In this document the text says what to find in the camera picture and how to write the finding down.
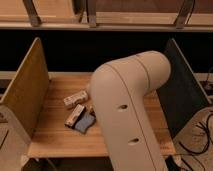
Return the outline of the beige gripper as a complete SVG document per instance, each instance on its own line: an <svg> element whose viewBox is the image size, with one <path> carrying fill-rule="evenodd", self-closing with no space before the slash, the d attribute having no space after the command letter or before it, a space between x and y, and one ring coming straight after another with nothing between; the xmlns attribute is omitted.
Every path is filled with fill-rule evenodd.
<svg viewBox="0 0 213 171"><path fill-rule="evenodd" d="M79 103L87 101L89 98L85 90L79 91L63 99L63 102L67 108L73 108Z"/></svg>

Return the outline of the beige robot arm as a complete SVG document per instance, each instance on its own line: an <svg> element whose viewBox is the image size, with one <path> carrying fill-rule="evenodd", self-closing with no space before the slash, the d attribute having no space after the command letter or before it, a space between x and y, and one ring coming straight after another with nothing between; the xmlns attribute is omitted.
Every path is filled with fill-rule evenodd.
<svg viewBox="0 0 213 171"><path fill-rule="evenodd" d="M88 99L101 127L114 171L168 171L144 107L144 96L169 78L171 65L157 51L112 60L92 74L89 88L63 99L76 125L80 104Z"/></svg>

